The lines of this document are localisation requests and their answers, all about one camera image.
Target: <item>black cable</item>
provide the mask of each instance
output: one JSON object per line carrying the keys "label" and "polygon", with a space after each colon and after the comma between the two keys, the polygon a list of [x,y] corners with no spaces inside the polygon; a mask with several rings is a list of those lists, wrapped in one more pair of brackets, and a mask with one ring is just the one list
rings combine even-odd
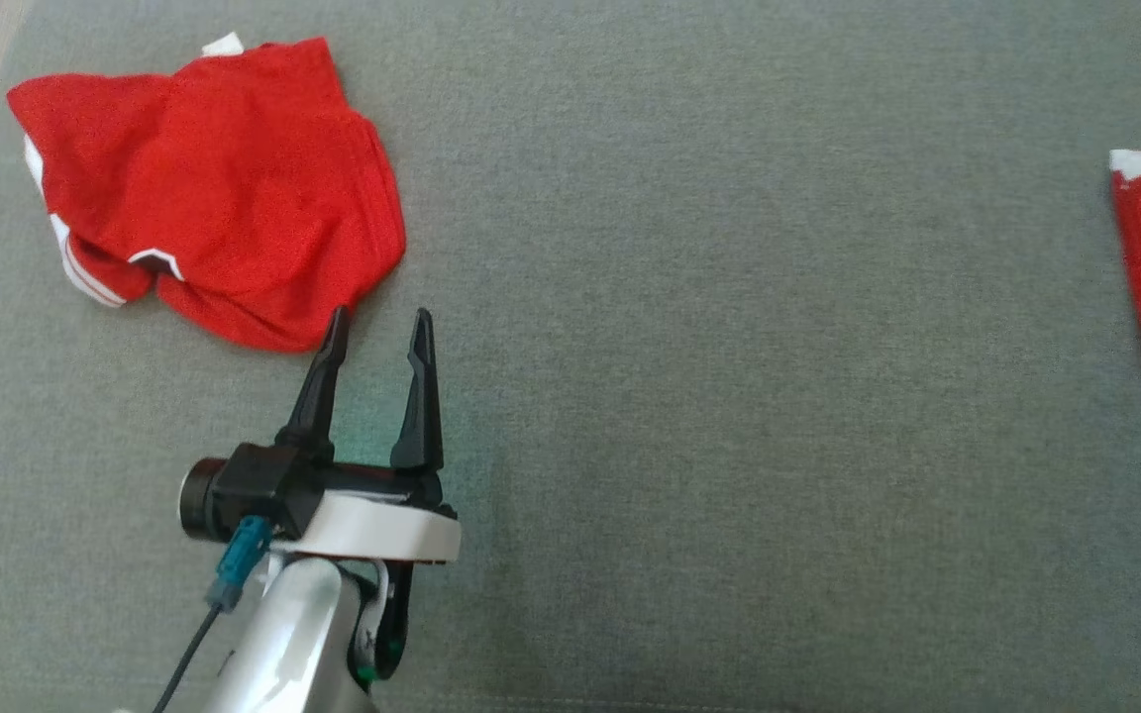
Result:
{"label": "black cable", "polygon": [[187,645],[187,650],[183,653],[183,658],[178,659],[178,665],[176,672],[170,676],[170,682],[167,684],[167,690],[161,695],[161,699],[157,700],[157,707],[153,708],[153,713],[163,713],[167,705],[170,704],[170,696],[173,695],[173,690],[178,687],[178,681],[183,680],[183,672],[186,672],[187,664],[192,663],[192,657],[196,655],[196,649],[200,649],[200,640],[205,638],[209,633],[209,627],[215,625],[215,619],[218,615],[222,613],[222,608],[218,605],[210,606],[209,614],[205,614],[204,622],[200,623],[200,629],[196,629],[195,635],[192,637],[192,643]]}

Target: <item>camera lens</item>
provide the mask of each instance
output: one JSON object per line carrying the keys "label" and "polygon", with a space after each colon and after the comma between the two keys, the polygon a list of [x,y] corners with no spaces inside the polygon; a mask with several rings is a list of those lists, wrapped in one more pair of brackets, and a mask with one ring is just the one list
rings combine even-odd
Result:
{"label": "camera lens", "polygon": [[178,524],[183,532],[194,538],[219,542],[212,508],[209,504],[209,488],[215,477],[222,470],[227,461],[221,457],[203,457],[187,470],[183,484],[178,487]]}

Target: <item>gray upholstery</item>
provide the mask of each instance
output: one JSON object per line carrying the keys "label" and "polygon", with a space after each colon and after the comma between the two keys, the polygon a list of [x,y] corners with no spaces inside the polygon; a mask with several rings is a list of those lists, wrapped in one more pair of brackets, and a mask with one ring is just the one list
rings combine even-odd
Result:
{"label": "gray upholstery", "polygon": [[[329,37],[398,175],[340,455],[439,331],[466,545],[386,710],[1141,710],[1141,3],[41,0],[1,87],[230,29]],[[0,712],[151,707],[219,554],[178,479],[306,364],[82,297],[0,103]]]}

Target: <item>gray cushion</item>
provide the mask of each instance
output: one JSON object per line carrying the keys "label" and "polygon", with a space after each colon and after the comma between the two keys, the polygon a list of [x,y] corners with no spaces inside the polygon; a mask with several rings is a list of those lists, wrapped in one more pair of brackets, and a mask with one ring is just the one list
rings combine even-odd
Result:
{"label": "gray cushion", "polygon": [[[1,90],[230,29],[329,37],[399,177],[340,455],[439,330],[466,544],[387,710],[1141,710],[1141,3],[49,0]],[[221,553],[178,479],[307,360],[82,297],[0,103],[0,712],[151,707]]]}

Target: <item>teal cable connector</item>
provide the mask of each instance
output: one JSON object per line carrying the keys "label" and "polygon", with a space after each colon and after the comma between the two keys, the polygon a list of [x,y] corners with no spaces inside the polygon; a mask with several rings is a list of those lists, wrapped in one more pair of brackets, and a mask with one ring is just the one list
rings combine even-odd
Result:
{"label": "teal cable connector", "polygon": [[205,603],[222,611],[236,609],[244,591],[244,582],[250,578],[254,566],[272,545],[272,522],[257,515],[248,515],[236,527],[236,534],[227,543],[227,551],[213,569],[218,574],[205,594]]}

